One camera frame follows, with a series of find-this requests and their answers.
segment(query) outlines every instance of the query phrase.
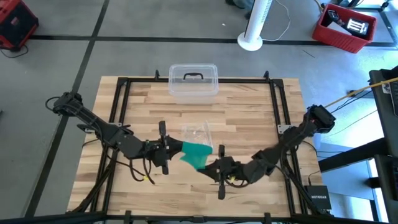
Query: red plastic basket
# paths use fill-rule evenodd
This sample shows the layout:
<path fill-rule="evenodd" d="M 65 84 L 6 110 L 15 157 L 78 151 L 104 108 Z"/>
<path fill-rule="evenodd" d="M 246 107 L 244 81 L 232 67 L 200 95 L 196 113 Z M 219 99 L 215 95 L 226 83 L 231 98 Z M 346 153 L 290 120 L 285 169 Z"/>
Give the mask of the red plastic basket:
<path fill-rule="evenodd" d="M 337 12 L 339 18 L 343 22 L 347 22 L 350 18 L 358 19 L 363 22 L 369 23 L 368 32 L 369 35 L 366 39 L 355 37 L 353 35 L 344 34 L 338 32 L 337 30 L 329 29 L 321 25 L 327 10 L 331 9 Z M 376 30 L 376 18 L 355 12 L 351 9 L 346 9 L 334 4 L 327 4 L 326 8 L 323 10 L 321 18 L 313 31 L 312 38 L 323 42 L 334 47 L 346 50 L 351 53 L 358 53 L 366 44 L 371 43 L 373 40 L 374 31 Z"/>

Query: white tower fan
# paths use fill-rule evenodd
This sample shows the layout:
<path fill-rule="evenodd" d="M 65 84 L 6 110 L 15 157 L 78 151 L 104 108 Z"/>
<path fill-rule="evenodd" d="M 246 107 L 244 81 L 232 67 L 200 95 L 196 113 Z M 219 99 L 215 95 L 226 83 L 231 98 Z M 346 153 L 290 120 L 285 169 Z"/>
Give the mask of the white tower fan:
<path fill-rule="evenodd" d="M 255 51 L 261 48 L 260 33 L 267 19 L 272 0 L 255 0 L 246 31 L 238 36 L 238 44 L 244 50 Z"/>

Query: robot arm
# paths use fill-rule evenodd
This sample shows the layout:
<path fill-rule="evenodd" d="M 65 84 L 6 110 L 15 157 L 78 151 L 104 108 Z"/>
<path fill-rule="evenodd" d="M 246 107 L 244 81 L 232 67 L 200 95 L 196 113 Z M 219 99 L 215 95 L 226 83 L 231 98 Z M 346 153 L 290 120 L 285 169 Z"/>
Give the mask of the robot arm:
<path fill-rule="evenodd" d="M 78 93 L 64 93 L 55 103 L 52 111 L 64 116 L 75 116 L 84 122 L 81 129 L 90 128 L 103 144 L 119 150 L 124 157 L 131 159 L 146 158 L 156 167 L 162 166 L 163 174 L 168 174 L 167 160 L 182 150 L 182 142 L 166 135 L 165 121 L 159 122 L 160 139 L 141 141 L 128 129 L 129 126 L 108 124 L 97 115 L 85 108 Z"/>
<path fill-rule="evenodd" d="M 288 150 L 298 146 L 305 138 L 315 133 L 328 133 L 335 125 L 335 119 L 323 106 L 313 105 L 308 108 L 303 122 L 298 127 L 286 130 L 274 147 L 258 151 L 252 156 L 252 161 L 247 164 L 236 162 L 231 156 L 225 157 L 224 146 L 220 146 L 219 159 L 198 171 L 220 183 L 219 199 L 224 199 L 225 186 L 221 182 L 231 185 L 228 179 L 234 178 L 246 181 L 248 185 L 257 182 L 264 175 L 271 175 L 278 161 Z"/>

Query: green cloth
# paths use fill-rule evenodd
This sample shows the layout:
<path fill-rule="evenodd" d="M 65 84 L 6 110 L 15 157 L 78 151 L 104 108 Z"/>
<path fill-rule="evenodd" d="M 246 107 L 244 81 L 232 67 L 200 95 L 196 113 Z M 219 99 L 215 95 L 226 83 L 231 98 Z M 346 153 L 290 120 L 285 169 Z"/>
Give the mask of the green cloth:
<path fill-rule="evenodd" d="M 207 156 L 213 152 L 213 148 L 203 144 L 183 142 L 182 152 L 185 155 L 180 160 L 189 163 L 193 168 L 198 170 L 205 168 Z"/>

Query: concrete floor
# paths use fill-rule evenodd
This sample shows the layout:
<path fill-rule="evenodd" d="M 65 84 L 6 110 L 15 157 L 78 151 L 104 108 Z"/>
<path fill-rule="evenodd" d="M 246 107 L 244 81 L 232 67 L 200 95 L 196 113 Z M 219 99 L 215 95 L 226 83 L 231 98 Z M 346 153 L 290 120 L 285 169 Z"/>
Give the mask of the concrete floor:
<path fill-rule="evenodd" d="M 91 36 L 104 0 L 25 2 L 39 18 L 36 34 Z M 280 2 L 286 4 L 292 18 L 282 40 L 312 40 L 319 17 L 317 5 L 312 1 Z M 386 14 L 398 30 L 397 11 Z M 246 27 L 243 15 L 223 0 L 110 0 L 99 36 L 234 39 Z M 273 4 L 262 37 L 278 37 L 287 22 L 285 9 Z M 392 42 L 380 18 L 374 40 Z M 27 46 L 30 51 L 23 57 L 0 55 L 0 110 L 4 110 L 0 117 L 0 219 L 21 217 L 25 211 L 59 121 L 44 108 L 44 101 L 71 90 L 88 41 L 30 40 Z M 351 54 L 325 46 L 264 45 L 257 52 L 246 52 L 236 44 L 97 41 L 79 93 L 92 108 L 103 75 L 153 76 L 159 69 L 167 76 L 174 63 L 214 63 L 221 77 L 260 77 L 269 70 L 272 78 L 299 78 L 308 106 L 329 103 L 347 90 L 367 85 L 368 71 L 392 68 L 397 61 L 396 49 L 380 47 Z M 357 102 L 336 114 L 335 130 L 374 108 L 373 101 Z M 36 215 L 65 212 L 85 137 L 76 124 L 73 118 L 67 124 Z M 361 144 L 352 143 L 358 136 L 350 136 L 349 141 L 344 136 L 322 141 L 350 147 Z"/>

